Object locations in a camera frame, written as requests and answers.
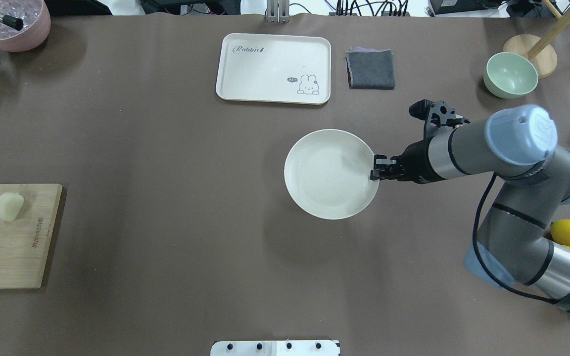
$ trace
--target rabbit logo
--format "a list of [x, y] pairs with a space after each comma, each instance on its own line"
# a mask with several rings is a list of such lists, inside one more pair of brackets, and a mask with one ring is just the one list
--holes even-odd
[[300, 85], [298, 86], [298, 94], [320, 94], [318, 80], [315, 75], [303, 75], [300, 77]]

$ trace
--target white plate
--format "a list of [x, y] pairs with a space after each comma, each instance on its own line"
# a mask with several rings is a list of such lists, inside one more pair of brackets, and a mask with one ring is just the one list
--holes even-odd
[[285, 185], [306, 212], [323, 219], [344, 219], [373, 200], [380, 181], [370, 180], [373, 151], [342, 130], [309, 133], [285, 159]]
[[225, 100], [323, 104], [330, 80], [331, 45], [324, 38], [229, 34], [216, 91]]

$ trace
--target wooden round base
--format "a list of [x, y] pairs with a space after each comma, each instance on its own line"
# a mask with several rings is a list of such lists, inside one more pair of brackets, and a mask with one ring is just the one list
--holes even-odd
[[[513, 36], [503, 45], [504, 52], [514, 52], [523, 57], [527, 57], [527, 52], [540, 41], [538, 36], [534, 35], [517, 35]], [[547, 45], [534, 59], [530, 59], [531, 63], [538, 71], [538, 78], [548, 77], [556, 70], [558, 65], [558, 56], [556, 50], [551, 45]]]

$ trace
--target wooden cutting board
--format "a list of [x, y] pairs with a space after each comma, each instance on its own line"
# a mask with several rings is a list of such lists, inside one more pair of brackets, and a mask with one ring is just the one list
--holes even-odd
[[16, 220], [0, 220], [0, 288], [41, 287], [62, 189], [60, 184], [0, 184], [0, 195], [16, 192], [25, 199]]

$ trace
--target wooden stand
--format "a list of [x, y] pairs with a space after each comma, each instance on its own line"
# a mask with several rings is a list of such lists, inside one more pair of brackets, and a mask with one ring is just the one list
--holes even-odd
[[546, 78], [557, 67], [557, 54], [549, 43], [570, 24], [570, 9], [558, 18], [556, 24], [543, 38], [534, 35], [517, 35], [505, 42], [504, 52], [514, 52], [529, 59], [538, 71], [538, 78]]

